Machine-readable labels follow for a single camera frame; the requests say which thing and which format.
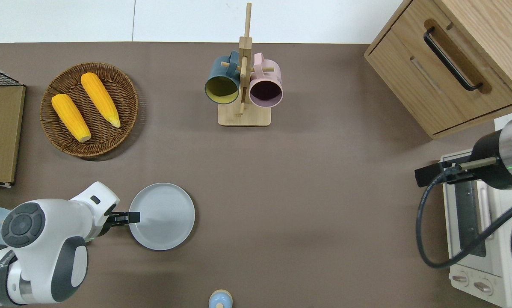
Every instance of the wooden cabinet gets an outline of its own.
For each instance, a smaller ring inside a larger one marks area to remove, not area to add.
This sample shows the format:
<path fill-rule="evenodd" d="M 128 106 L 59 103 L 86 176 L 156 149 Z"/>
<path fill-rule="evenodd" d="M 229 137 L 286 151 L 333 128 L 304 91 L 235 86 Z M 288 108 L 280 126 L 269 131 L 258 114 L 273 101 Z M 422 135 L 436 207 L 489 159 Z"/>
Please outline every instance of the wooden cabinet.
<path fill-rule="evenodd" d="M 512 0 L 405 0 L 365 58 L 431 138 L 512 113 Z"/>

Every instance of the white wall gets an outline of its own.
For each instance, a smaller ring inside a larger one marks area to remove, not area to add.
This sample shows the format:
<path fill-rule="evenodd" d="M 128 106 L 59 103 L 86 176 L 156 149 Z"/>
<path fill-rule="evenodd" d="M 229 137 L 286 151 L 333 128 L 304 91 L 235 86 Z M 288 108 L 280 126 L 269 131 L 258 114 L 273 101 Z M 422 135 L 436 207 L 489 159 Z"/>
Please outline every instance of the white wall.
<path fill-rule="evenodd" d="M 252 0 L 267 43 L 370 43 L 402 0 Z M 211 41 L 244 34 L 245 0 L 0 0 L 0 42 Z"/>

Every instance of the metal rod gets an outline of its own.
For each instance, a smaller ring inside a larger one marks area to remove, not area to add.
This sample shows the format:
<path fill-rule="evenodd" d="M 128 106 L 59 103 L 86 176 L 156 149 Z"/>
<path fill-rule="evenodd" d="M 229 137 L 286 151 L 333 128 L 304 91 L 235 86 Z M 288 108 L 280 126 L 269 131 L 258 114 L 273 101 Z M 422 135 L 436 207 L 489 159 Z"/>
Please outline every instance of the metal rod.
<path fill-rule="evenodd" d="M 461 163 L 459 166 L 463 170 L 480 168 L 481 166 L 490 166 L 497 163 L 497 157 L 483 158 L 482 160 L 473 160 L 472 162 Z"/>

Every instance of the oven door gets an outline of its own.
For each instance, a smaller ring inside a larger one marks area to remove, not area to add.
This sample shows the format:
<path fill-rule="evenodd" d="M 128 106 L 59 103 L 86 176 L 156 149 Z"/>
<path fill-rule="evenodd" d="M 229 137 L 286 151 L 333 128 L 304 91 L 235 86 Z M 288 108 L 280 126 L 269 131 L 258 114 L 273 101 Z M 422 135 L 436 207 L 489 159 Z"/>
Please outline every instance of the oven door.
<path fill-rule="evenodd" d="M 467 153 L 443 159 L 452 160 L 466 155 Z M 444 184 L 443 188 L 448 250 L 451 258 L 461 251 L 461 247 L 465 247 L 490 226 L 492 219 L 496 218 L 497 211 L 494 210 L 495 202 L 490 201 L 490 190 L 493 188 L 481 180 Z M 501 277 L 502 267 L 497 255 L 498 249 L 497 236 L 492 234 L 458 264 Z"/>

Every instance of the corn cob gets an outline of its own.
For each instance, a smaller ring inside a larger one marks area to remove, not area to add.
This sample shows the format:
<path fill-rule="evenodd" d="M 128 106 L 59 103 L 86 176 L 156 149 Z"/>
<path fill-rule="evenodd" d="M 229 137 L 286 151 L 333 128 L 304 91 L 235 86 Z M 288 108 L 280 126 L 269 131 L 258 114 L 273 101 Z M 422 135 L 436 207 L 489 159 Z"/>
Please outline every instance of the corn cob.
<path fill-rule="evenodd" d="M 121 127 L 117 108 L 100 78 L 94 73 L 85 73 L 81 76 L 81 84 L 104 119 L 115 127 Z"/>
<path fill-rule="evenodd" d="M 51 100 L 54 111 L 66 128 L 79 142 L 86 142 L 90 139 L 90 131 L 81 116 L 81 113 L 67 94 L 57 94 Z"/>

